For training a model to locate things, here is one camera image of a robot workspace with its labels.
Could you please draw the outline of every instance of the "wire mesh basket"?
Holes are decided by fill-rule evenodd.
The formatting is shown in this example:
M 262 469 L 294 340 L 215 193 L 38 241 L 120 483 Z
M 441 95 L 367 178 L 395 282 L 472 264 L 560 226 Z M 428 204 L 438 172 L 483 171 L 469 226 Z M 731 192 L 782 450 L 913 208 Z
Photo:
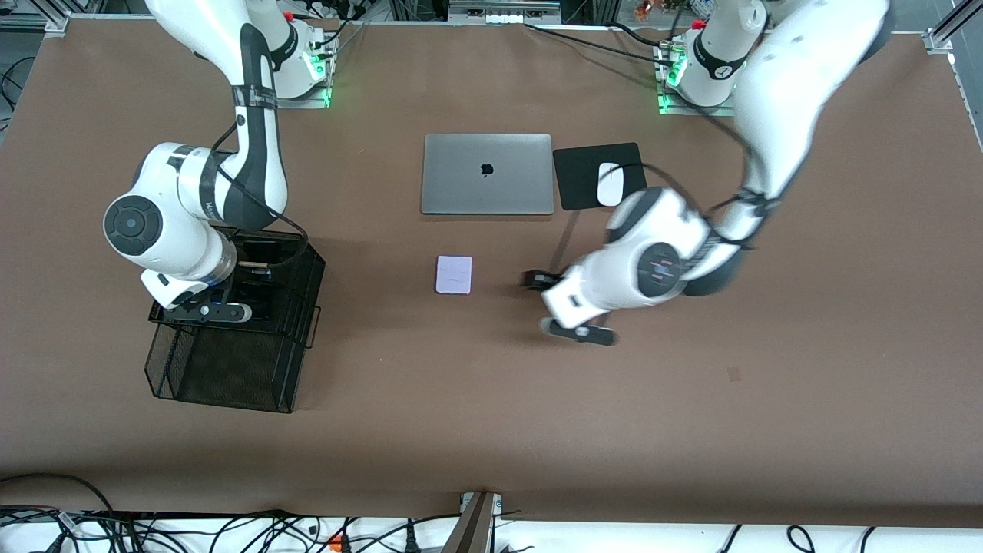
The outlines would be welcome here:
M 297 234 L 215 227 L 240 259 L 278 263 L 303 241 Z M 154 303 L 157 332 L 145 372 L 154 396 L 263 411 L 293 410 L 301 364 L 314 339 L 324 259 L 308 245 L 290 265 L 268 273 L 237 268 L 230 298 L 253 309 L 246 323 L 175 319 Z

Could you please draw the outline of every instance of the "table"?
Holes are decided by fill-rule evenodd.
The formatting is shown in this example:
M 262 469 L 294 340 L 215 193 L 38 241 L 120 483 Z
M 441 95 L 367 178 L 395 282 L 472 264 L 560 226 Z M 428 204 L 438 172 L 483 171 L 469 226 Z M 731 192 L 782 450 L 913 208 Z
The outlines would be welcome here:
M 983 156 L 918 36 L 830 102 L 736 282 L 614 313 L 616 348 L 539 334 L 546 308 L 516 286 L 565 214 L 420 214 L 437 132 L 637 142 L 705 206 L 726 198 L 739 148 L 658 115 L 651 71 L 518 26 L 357 36 L 331 107 L 280 113 L 287 213 L 327 261 L 280 415 L 150 395 L 150 298 L 100 229 L 150 148 L 221 134 L 227 84 L 153 22 L 72 22 L 0 150 L 0 470 L 87 477 L 119 510 L 423 516 L 487 488 L 529 519 L 983 525 Z M 607 217 L 581 217 L 565 261 Z M 471 295 L 433 293 L 441 254 L 474 257 Z

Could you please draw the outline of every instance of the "computer mouse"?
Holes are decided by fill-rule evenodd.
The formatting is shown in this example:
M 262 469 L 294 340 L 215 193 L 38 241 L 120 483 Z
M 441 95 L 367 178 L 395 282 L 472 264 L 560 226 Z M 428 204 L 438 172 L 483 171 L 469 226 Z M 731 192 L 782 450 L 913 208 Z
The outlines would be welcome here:
M 617 163 L 601 163 L 598 167 L 598 202 L 613 208 L 621 203 L 624 194 L 624 169 Z

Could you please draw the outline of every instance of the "mouse pad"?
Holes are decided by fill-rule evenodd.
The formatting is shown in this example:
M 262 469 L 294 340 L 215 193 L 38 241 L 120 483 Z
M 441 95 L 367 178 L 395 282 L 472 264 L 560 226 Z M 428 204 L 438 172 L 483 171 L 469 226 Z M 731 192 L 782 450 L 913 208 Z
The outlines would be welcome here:
M 618 165 L 641 163 L 642 156 L 638 145 L 633 142 L 553 151 L 556 186 L 565 211 L 601 207 L 601 202 L 598 202 L 598 168 L 605 162 Z M 648 187 L 645 169 L 641 165 L 624 167 L 622 171 L 624 192 L 621 198 Z

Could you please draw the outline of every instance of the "laptop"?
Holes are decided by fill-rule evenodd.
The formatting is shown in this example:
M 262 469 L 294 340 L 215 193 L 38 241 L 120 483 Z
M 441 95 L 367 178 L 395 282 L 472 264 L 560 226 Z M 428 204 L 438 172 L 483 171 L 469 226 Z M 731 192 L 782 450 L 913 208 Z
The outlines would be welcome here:
M 549 135 L 427 135 L 425 215 L 550 215 Z

